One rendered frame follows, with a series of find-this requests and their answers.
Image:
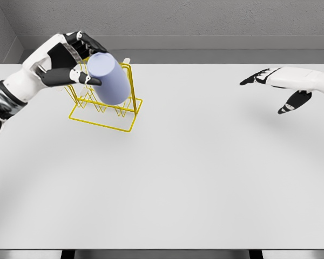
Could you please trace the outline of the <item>lavender blue cup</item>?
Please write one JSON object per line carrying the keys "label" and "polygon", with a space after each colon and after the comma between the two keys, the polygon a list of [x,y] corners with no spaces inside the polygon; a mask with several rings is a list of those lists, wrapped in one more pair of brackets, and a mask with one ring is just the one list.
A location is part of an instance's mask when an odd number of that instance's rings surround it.
{"label": "lavender blue cup", "polygon": [[102,84],[93,88],[102,103],[119,105],[131,93],[128,77],[110,53],[93,54],[87,62],[88,74],[99,79]]}

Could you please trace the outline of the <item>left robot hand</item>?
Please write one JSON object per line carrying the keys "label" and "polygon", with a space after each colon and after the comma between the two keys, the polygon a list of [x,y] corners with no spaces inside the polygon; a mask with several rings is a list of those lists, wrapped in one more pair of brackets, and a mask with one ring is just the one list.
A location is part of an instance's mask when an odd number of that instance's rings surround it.
{"label": "left robot hand", "polygon": [[46,87],[73,83],[100,86],[99,79],[75,69],[95,53],[107,53],[107,49],[85,32],[57,33],[34,51],[23,67]]}

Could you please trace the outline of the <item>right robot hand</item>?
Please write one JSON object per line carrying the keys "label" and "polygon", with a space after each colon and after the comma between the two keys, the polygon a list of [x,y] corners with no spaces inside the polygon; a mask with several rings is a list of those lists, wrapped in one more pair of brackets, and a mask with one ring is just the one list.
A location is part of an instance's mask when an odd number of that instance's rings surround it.
{"label": "right robot hand", "polygon": [[321,72],[299,67],[275,67],[261,70],[240,82],[240,85],[260,83],[275,88],[291,89],[295,92],[288,98],[278,114],[293,111],[312,97],[315,90],[316,78]]}

